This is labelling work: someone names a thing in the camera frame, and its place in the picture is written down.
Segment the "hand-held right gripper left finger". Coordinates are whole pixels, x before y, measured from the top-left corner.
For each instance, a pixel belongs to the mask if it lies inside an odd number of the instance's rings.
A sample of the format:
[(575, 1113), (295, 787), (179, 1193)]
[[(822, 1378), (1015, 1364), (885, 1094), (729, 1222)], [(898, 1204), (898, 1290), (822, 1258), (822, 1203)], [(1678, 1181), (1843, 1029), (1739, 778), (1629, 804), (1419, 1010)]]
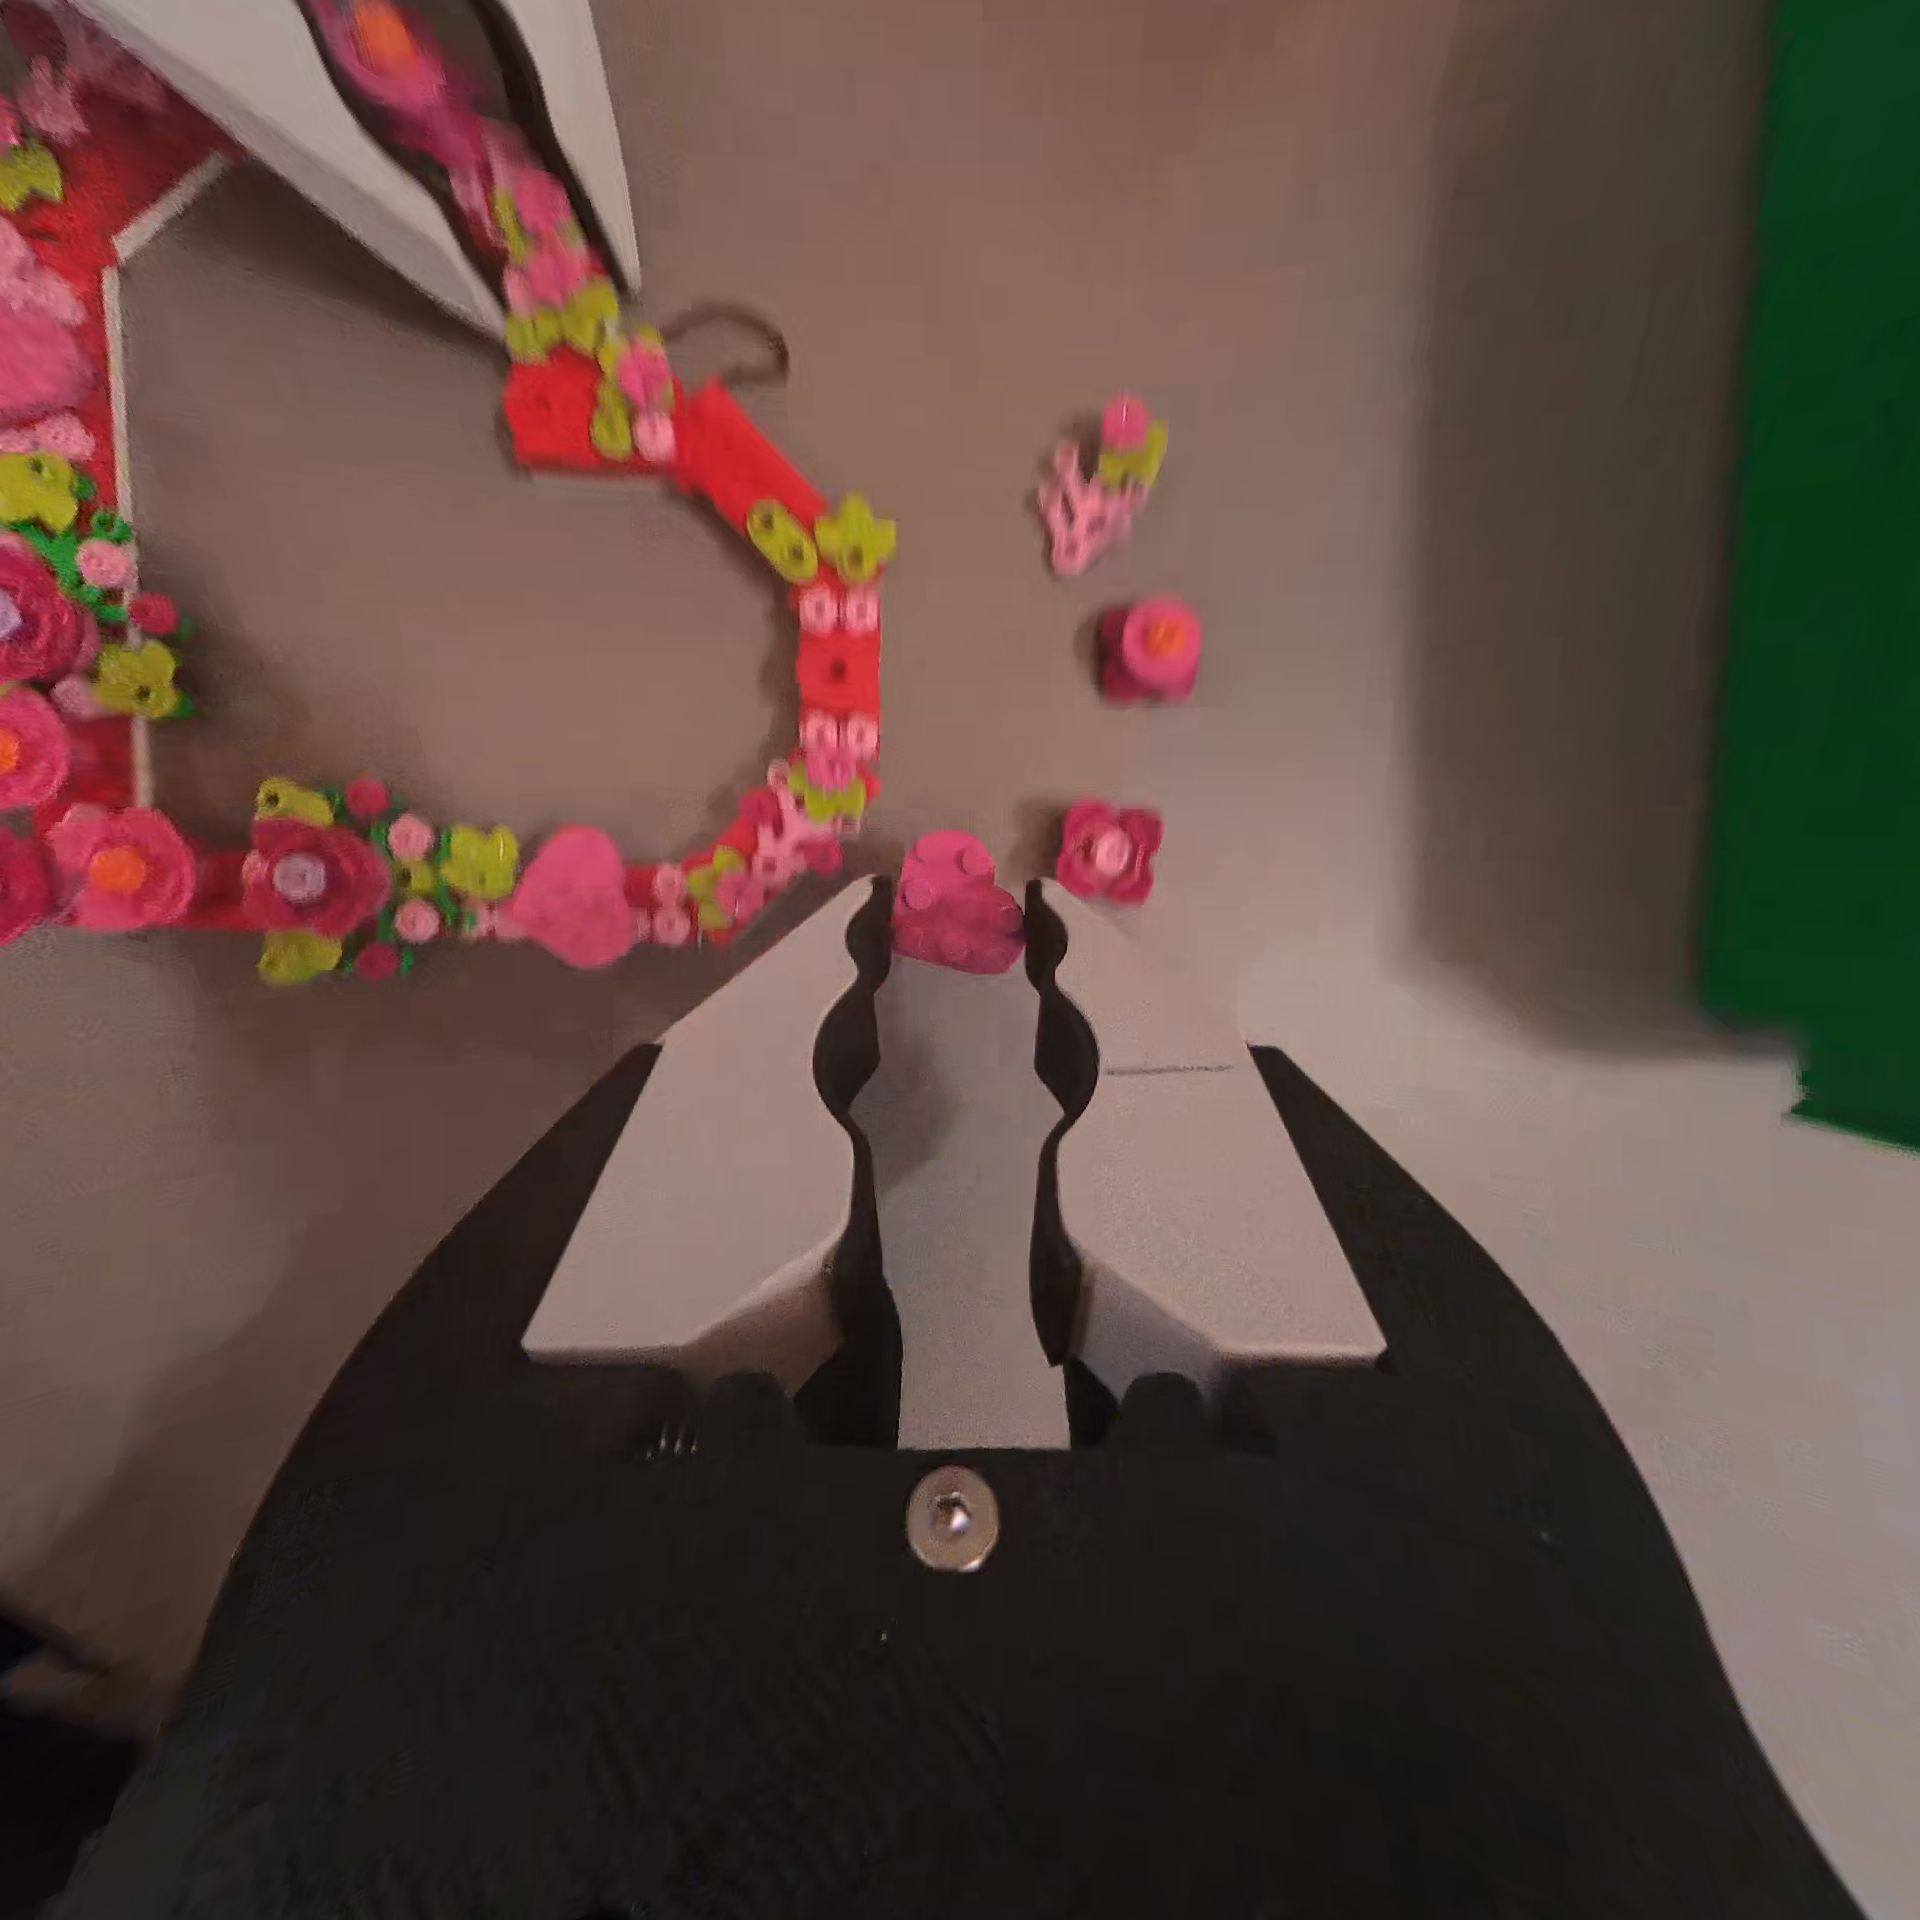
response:
[(845, 882), (657, 1044), (527, 1321), (553, 1364), (774, 1378), (807, 1433), (894, 1450), (903, 1333), (874, 1147), (894, 884)]

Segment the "red lego heart flower wreath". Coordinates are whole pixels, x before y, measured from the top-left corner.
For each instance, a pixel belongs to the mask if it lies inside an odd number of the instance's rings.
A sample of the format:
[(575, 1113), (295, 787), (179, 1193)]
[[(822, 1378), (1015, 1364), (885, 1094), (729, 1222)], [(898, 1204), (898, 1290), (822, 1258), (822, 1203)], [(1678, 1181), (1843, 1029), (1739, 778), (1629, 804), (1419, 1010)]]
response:
[(732, 386), (670, 349), (738, 308), (665, 330), (634, 310), (604, 220), (561, 141), (539, 71), (561, 35), (532, 5), (292, 5), (319, 78), (372, 151), (447, 225), (506, 353), (502, 425), (526, 473), (659, 479), (748, 540), (796, 621), (798, 735), (734, 823), (678, 859), (565, 826), (523, 850), (506, 826), (441, 826), (371, 775), (266, 778), (246, 843), (214, 849), (158, 804), (153, 732), (190, 718), (196, 626), (142, 577), (132, 526), (132, 254), (266, 127), (214, 107), (185, 55), (107, 5), (4, 5), (2, 940), (230, 930), (277, 988), (383, 981), (441, 945), (531, 941), (571, 969), (637, 946), (723, 946), (771, 901), (842, 867), (878, 795), (879, 581), (897, 526), (822, 495)]

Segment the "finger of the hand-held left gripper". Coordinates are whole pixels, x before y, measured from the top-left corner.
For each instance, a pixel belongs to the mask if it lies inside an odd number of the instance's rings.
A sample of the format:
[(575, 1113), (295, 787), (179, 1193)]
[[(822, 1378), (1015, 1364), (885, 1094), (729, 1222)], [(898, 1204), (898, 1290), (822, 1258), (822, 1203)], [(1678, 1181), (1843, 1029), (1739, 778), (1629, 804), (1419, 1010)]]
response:
[(90, 3), (86, 19), (478, 334), (502, 306), (441, 206), (354, 119), (295, 3)]
[(511, 119), (625, 297), (639, 293), (634, 188), (593, 3), (479, 3)]

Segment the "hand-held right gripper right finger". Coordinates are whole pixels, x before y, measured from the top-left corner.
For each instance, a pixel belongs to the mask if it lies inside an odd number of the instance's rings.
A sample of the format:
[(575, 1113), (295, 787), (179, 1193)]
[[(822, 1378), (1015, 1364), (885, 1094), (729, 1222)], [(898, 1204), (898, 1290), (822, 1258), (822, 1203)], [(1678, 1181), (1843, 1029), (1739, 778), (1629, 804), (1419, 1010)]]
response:
[(1075, 1447), (1145, 1380), (1371, 1372), (1386, 1333), (1233, 1015), (1057, 879), (1023, 893), (1041, 1147), (1028, 1303)]

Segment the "pink lego heart piece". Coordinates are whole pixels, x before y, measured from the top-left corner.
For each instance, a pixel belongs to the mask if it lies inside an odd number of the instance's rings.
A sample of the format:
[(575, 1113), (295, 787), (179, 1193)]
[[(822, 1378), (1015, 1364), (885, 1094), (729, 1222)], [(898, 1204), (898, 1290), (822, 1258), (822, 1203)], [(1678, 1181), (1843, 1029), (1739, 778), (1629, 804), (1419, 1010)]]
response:
[(924, 834), (897, 882), (894, 954), (926, 967), (1004, 975), (1023, 954), (1023, 908), (970, 831)]

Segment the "pale pink lego stem cluster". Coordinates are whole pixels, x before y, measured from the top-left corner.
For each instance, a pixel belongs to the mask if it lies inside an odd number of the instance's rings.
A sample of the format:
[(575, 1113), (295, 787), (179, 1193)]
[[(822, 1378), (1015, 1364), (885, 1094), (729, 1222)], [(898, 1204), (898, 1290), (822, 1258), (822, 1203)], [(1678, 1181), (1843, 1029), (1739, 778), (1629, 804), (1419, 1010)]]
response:
[(1081, 578), (1131, 538), (1166, 457), (1167, 422), (1131, 390), (1113, 395), (1057, 446), (1035, 491), (1057, 578)]

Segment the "magenta lego flower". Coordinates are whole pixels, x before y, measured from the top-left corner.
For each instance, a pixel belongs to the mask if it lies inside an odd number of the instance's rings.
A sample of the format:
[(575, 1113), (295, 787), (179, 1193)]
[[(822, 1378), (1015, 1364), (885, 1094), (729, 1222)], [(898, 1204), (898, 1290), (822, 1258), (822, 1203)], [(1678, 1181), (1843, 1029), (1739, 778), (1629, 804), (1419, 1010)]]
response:
[(1164, 818), (1153, 806), (1077, 801), (1063, 814), (1052, 877), (1081, 901), (1142, 905), (1162, 845)]

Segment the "green mat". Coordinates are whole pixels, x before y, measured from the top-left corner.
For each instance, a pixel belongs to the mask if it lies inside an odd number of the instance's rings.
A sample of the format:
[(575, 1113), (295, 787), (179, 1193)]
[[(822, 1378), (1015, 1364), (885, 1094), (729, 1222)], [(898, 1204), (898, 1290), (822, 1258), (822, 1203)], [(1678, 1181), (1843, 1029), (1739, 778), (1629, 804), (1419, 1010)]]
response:
[(1773, 5), (1698, 996), (1918, 1143), (1918, 5)]

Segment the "dark pink lego flower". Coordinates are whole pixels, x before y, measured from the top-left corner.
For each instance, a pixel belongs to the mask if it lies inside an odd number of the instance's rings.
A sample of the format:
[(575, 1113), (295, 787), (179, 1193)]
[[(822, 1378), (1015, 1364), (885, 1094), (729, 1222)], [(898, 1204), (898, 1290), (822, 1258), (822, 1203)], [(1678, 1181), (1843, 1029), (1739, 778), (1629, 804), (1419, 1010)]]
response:
[(1097, 614), (1094, 685), (1106, 705), (1189, 705), (1202, 655), (1202, 619), (1182, 597), (1142, 594)]

